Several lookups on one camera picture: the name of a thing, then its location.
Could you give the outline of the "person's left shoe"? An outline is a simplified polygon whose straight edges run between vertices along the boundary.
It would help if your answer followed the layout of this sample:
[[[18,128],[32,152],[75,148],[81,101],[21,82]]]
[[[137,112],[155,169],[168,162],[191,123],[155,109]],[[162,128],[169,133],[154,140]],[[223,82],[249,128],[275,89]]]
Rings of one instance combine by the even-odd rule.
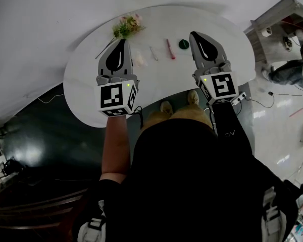
[[[167,115],[173,114],[173,108],[169,101],[162,101],[160,105],[160,112],[165,113]]]

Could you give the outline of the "red pen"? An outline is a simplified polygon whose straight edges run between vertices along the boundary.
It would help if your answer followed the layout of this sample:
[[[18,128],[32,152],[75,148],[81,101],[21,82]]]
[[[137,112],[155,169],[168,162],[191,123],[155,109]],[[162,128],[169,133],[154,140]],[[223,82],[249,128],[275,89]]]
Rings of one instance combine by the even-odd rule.
[[[167,44],[167,48],[168,48],[171,59],[175,59],[176,56],[175,56],[174,52],[172,51],[172,47],[171,47],[169,39],[166,39],[166,44]]]

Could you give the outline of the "white power strip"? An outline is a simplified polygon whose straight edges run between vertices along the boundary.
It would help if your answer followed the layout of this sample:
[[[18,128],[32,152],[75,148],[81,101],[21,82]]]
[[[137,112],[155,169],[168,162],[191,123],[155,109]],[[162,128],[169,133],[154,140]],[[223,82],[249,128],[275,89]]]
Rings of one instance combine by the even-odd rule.
[[[231,104],[232,104],[232,106],[236,106],[244,99],[246,99],[246,93],[241,92],[237,97],[235,97],[233,100],[231,100]]]

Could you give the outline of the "person's shoe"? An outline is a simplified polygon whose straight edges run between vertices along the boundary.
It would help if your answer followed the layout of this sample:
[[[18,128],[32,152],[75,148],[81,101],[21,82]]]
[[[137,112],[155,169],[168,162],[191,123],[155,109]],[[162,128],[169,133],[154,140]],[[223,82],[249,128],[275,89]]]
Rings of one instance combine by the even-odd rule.
[[[190,90],[187,95],[189,105],[199,105],[199,96],[195,90]]]
[[[160,105],[160,112],[165,113],[167,115],[173,114],[173,108],[169,101],[162,101]]]

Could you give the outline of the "person's right forearm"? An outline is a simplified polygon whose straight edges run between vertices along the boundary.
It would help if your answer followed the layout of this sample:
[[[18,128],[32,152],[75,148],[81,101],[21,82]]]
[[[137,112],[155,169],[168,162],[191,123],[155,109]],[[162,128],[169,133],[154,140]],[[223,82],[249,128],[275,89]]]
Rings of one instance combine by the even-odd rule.
[[[212,105],[219,145],[237,158],[253,157],[249,139],[230,102]]]

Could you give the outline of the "pink artificial flower bouquet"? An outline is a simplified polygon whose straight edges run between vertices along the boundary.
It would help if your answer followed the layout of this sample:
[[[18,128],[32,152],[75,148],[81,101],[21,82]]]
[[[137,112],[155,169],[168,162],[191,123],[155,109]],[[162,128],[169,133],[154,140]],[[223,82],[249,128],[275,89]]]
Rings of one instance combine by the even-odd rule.
[[[119,19],[119,23],[112,27],[113,38],[95,59],[97,59],[113,42],[120,39],[129,39],[144,29],[145,26],[142,25],[142,17],[139,14],[126,14],[125,16],[122,16]]]

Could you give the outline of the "person's right shoe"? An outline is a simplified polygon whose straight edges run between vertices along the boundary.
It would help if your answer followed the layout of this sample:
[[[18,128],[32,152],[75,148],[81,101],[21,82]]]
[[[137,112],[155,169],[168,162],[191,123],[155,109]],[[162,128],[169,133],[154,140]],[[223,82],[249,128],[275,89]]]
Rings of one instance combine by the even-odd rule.
[[[195,90],[190,90],[187,95],[189,105],[199,105],[199,96]]]

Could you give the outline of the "white round table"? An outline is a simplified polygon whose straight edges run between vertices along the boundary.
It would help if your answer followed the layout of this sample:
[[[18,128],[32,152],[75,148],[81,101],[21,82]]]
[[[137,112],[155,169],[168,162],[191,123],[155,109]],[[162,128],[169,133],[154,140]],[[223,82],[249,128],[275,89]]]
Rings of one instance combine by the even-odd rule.
[[[229,20],[205,10],[184,6],[158,6],[137,11],[145,29],[129,39],[131,54],[140,51],[148,66],[133,72],[139,79],[136,106],[147,107],[168,96],[196,87],[192,77],[196,67],[190,49],[179,48],[181,39],[188,40],[192,31],[206,34],[219,42],[243,85],[255,78],[255,56],[244,32]],[[95,57],[113,38],[114,18],[90,33],[72,53],[64,74],[63,88],[71,112],[84,124],[103,128],[107,118],[96,108],[94,88],[99,57]],[[166,39],[176,58],[171,59]],[[157,54],[155,61],[149,47]]]

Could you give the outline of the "person's left forearm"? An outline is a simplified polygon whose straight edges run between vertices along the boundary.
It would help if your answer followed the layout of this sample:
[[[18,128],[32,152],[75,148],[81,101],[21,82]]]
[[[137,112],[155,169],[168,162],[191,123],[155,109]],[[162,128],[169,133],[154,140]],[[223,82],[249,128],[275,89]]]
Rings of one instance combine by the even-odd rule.
[[[122,183],[130,169],[130,144],[126,116],[107,121],[100,180]]]

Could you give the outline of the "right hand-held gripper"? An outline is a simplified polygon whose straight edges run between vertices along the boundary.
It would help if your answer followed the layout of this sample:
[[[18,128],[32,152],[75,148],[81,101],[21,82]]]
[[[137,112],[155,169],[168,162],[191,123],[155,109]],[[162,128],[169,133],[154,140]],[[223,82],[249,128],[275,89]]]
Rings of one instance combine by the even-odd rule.
[[[194,62],[192,74],[209,105],[230,102],[237,97],[237,79],[223,46],[210,36],[192,31],[189,35]]]

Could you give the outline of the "dark wooden staircase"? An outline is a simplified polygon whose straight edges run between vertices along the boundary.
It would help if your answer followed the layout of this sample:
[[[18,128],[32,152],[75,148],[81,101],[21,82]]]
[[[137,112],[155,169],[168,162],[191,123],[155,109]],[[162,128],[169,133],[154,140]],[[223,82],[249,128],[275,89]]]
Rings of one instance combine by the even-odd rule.
[[[18,182],[0,191],[0,242],[44,242],[79,203],[89,180]]]

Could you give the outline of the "small silver metal tool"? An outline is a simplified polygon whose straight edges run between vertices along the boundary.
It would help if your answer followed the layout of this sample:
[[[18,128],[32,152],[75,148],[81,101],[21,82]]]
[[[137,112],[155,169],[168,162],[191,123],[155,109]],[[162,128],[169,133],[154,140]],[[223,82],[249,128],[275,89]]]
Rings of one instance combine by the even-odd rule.
[[[151,46],[149,48],[150,48],[150,51],[152,53],[152,56],[153,56],[154,60],[158,61],[159,59],[158,59],[157,54],[155,53],[154,49]]]

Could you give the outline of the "light wooden shelf desk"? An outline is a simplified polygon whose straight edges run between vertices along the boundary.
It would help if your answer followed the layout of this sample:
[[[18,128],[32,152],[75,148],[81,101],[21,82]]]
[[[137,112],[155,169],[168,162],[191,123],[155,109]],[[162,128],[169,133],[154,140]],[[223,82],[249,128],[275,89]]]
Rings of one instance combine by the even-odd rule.
[[[264,37],[261,30],[271,27],[272,35]],[[303,5],[297,0],[281,0],[245,30],[255,55],[255,62],[275,62],[301,59],[296,30],[303,31]]]

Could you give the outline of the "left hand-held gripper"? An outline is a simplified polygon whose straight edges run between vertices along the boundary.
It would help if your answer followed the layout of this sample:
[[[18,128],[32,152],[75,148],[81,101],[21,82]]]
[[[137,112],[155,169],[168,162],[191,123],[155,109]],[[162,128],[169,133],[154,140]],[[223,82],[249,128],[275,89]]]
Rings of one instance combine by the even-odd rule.
[[[131,49],[126,39],[112,43],[101,55],[94,95],[97,110],[103,115],[116,117],[132,114],[139,84],[136,75],[129,75],[132,74],[132,67]]]

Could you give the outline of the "person's black shirt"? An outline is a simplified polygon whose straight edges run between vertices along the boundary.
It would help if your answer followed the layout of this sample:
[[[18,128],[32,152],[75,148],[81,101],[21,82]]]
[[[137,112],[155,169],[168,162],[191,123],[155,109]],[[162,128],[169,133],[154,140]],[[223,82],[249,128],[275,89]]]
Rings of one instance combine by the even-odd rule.
[[[255,157],[223,152],[217,131],[170,119],[143,131],[122,183],[98,182],[76,242],[284,242],[298,215]]]

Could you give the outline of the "person's tan trousers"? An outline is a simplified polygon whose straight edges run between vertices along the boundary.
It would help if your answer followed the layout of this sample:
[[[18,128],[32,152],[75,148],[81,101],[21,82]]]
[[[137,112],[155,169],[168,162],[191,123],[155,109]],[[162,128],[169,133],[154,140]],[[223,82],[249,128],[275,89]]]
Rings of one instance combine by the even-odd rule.
[[[160,110],[152,112],[144,122],[141,131],[143,132],[152,126],[169,119],[191,119],[204,123],[210,128],[213,127],[210,118],[199,105],[187,105],[181,109],[178,109],[176,112],[173,112],[172,115],[162,113]]]

